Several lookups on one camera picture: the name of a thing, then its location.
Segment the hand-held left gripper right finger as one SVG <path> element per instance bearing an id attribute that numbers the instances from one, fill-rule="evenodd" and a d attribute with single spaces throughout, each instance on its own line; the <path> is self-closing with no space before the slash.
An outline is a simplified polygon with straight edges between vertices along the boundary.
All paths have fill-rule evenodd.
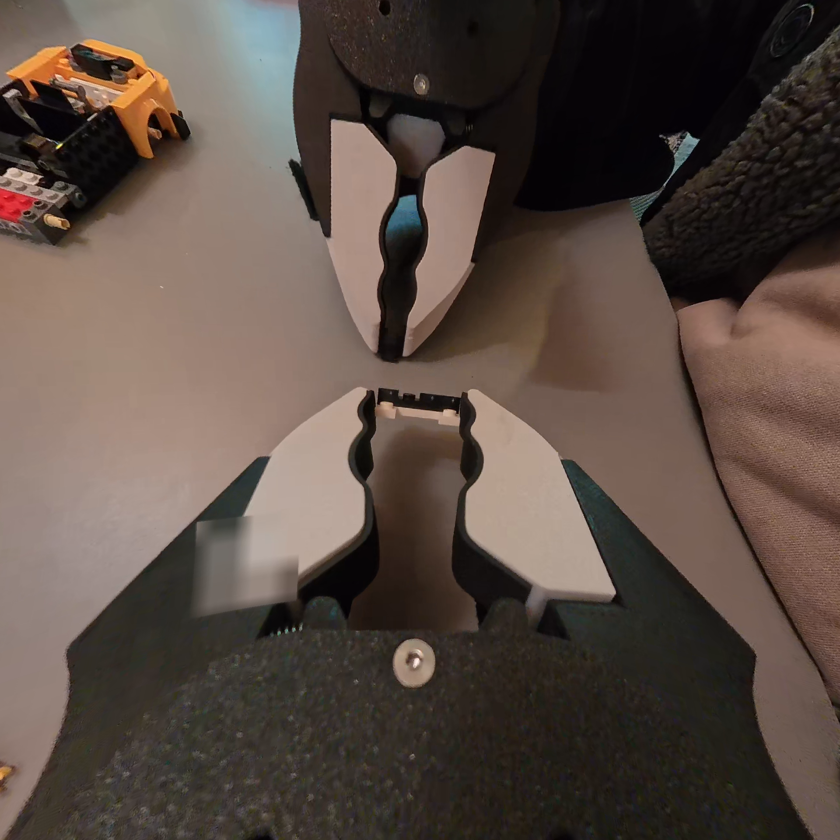
<path id="1" fill-rule="evenodd" d="M 616 588 L 563 459 L 483 392 L 462 395 L 453 573 L 480 619 L 500 599 L 540 622 L 550 602 L 613 602 Z"/>

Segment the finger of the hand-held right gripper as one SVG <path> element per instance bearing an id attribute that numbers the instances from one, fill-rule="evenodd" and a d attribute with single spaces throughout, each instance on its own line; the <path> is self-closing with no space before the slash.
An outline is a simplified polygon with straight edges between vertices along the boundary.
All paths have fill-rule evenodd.
<path id="1" fill-rule="evenodd" d="M 396 205 L 398 170 L 390 150 L 365 123 L 330 123 L 332 266 L 364 344 L 377 354 L 382 327 L 380 285 L 385 275 L 384 231 Z"/>
<path id="2" fill-rule="evenodd" d="M 428 166 L 419 209 L 425 246 L 414 270 L 416 296 L 406 320 L 402 356 L 436 330 L 474 268 L 473 259 L 496 155 L 461 146 Z"/>

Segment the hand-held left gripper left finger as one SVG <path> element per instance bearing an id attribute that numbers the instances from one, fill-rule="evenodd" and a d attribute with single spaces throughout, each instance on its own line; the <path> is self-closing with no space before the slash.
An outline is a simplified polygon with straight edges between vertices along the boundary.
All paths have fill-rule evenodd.
<path id="1" fill-rule="evenodd" d="M 272 451 L 249 501 L 249 573 L 278 602 L 352 602 L 374 580 L 379 535 L 368 478 L 375 395 L 357 387 Z"/>

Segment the small black and white lego piece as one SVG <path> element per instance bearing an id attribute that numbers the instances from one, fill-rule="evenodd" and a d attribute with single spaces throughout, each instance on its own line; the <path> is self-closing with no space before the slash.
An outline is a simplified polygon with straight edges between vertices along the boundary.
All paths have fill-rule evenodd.
<path id="1" fill-rule="evenodd" d="M 413 394 L 379 388 L 375 414 L 382 419 L 426 419 L 438 425 L 457 427 L 460 423 L 460 396 L 421 392 Z"/>

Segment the orange and black lego vehicle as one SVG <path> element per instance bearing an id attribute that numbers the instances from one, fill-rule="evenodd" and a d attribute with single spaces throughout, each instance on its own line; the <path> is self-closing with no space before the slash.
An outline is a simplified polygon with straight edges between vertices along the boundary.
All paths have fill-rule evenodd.
<path id="1" fill-rule="evenodd" d="M 1 229 L 58 244 L 163 140 L 191 131 L 172 87 L 131 50 L 95 39 L 40 50 L 1 89 Z"/>

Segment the dark fleece jacket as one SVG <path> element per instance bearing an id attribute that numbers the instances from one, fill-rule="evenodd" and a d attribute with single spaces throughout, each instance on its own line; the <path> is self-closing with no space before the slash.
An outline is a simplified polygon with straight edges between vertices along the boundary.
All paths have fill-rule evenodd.
<path id="1" fill-rule="evenodd" d="M 671 297 L 706 300 L 745 264 L 838 219 L 839 34 L 763 98 L 740 135 L 643 228 Z"/>

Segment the black corduroy jacket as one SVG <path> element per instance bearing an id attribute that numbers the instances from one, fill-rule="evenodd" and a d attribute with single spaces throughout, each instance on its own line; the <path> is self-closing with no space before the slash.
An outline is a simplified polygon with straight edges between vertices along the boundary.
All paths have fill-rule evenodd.
<path id="1" fill-rule="evenodd" d="M 688 133 L 698 144 L 670 197 L 838 15 L 838 1 L 563 2 L 515 204 L 556 212 L 653 193 L 673 171 L 665 139 Z"/>

